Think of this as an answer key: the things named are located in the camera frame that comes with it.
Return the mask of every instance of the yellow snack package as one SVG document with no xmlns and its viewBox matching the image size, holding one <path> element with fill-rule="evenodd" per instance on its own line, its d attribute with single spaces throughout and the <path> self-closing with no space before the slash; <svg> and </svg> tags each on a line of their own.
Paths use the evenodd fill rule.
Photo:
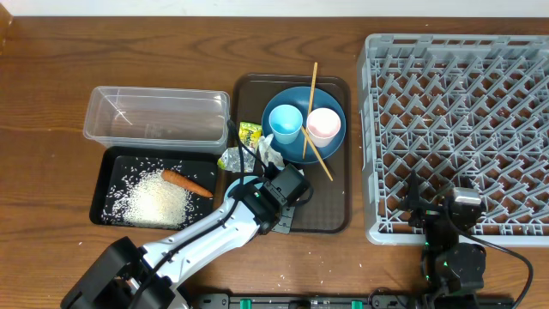
<svg viewBox="0 0 549 309">
<path fill-rule="evenodd" d="M 262 127 L 260 124 L 251 124 L 244 121 L 240 122 L 240 128 L 238 129 L 238 137 L 245 146 L 257 148 L 257 141 L 262 134 Z"/>
</svg>

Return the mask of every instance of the wooden chopstick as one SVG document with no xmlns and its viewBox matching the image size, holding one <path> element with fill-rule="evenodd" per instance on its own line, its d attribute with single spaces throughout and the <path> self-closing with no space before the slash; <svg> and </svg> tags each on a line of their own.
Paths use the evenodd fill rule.
<svg viewBox="0 0 549 309">
<path fill-rule="evenodd" d="M 330 181 L 334 181 L 334 179 L 332 178 L 332 174 L 329 173 L 328 168 L 327 168 L 326 165 L 324 164 L 323 158 L 322 158 L 322 157 L 320 156 L 320 154 L 318 153 L 317 147 L 315 147 L 315 144 L 312 143 L 312 140 L 311 140 L 311 138 L 309 137 L 309 134 L 307 134 L 307 131 L 305 130 L 305 128 L 304 128 L 303 126 L 301 126 L 301 131 L 303 132 L 303 135 L 305 136 L 305 141 L 306 141 L 306 142 L 309 142 L 312 151 L 315 152 L 315 155 L 317 156 L 318 161 L 320 162 L 320 164 L 322 164 L 322 166 L 323 166 L 323 168 L 324 168 L 324 171 L 328 174 L 329 180 L 330 180 Z"/>
<path fill-rule="evenodd" d="M 307 117 L 309 117 L 309 114 L 311 113 L 312 101 L 315 98 L 315 84 L 317 83 L 317 67 L 318 67 L 318 63 L 315 63 L 315 67 L 312 70 L 311 95 L 309 95 L 309 110 L 307 112 Z M 307 152 L 307 140 L 305 139 L 303 141 L 303 159 L 305 158 L 306 152 Z"/>
</svg>

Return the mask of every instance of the carrot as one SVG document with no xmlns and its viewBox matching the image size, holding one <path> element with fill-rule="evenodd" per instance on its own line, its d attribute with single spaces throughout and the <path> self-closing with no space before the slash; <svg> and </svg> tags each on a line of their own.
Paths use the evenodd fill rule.
<svg viewBox="0 0 549 309">
<path fill-rule="evenodd" d="M 212 192 L 202 188 L 200 185 L 197 185 L 193 181 L 187 179 L 185 176 L 179 175 L 174 171 L 164 170 L 162 171 L 162 179 L 169 182 L 170 184 L 178 185 L 183 189 L 186 189 L 191 192 L 203 197 L 213 197 Z"/>
</svg>

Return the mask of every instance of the black tray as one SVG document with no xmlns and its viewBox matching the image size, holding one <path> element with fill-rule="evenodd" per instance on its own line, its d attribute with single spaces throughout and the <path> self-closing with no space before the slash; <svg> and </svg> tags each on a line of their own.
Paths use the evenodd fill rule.
<svg viewBox="0 0 549 309">
<path fill-rule="evenodd" d="M 241 77 L 232 94 L 231 114 L 240 121 L 260 124 L 263 110 L 280 91 L 310 86 L 311 76 L 280 76 L 249 74 Z M 351 221 L 350 145 L 351 97 L 348 85 L 339 77 L 318 77 L 316 88 L 331 94 L 341 105 L 347 119 L 347 135 L 341 147 L 324 162 L 334 182 L 320 164 L 296 165 L 303 169 L 315 194 L 310 202 L 295 209 L 291 233 L 338 233 Z"/>
<path fill-rule="evenodd" d="M 180 173 L 191 175 L 191 179 L 194 182 L 214 193 L 217 179 L 217 156 L 215 155 L 146 148 L 111 147 L 103 154 L 100 174 L 95 186 L 94 199 L 89 212 L 89 218 L 92 223 L 132 227 L 119 218 L 112 216 L 112 205 L 116 198 L 108 197 L 108 192 L 113 185 L 116 185 L 117 188 L 125 187 L 122 180 L 124 175 L 127 175 L 127 178 L 133 176 L 132 181 L 136 182 L 139 180 L 139 173 L 149 167 L 148 164 L 141 164 L 143 158 L 147 158 L 146 160 L 152 164 L 159 164 L 161 162 L 164 165 L 162 168 L 166 169 L 181 165 L 179 169 Z M 213 198 L 199 197 L 194 193 L 191 194 L 190 202 L 194 205 L 194 210 L 187 212 L 187 217 L 190 219 L 178 228 L 166 226 L 151 228 L 183 229 L 189 224 L 209 215 L 214 205 Z"/>
</svg>

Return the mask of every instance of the light blue cup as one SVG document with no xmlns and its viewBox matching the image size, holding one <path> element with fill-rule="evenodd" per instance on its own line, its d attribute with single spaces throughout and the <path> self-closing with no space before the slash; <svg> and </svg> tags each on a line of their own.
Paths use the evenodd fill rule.
<svg viewBox="0 0 549 309">
<path fill-rule="evenodd" d="M 277 106 L 268 116 L 268 124 L 273 130 L 276 141 L 287 145 L 298 138 L 303 124 L 303 115 L 295 106 Z"/>
</svg>

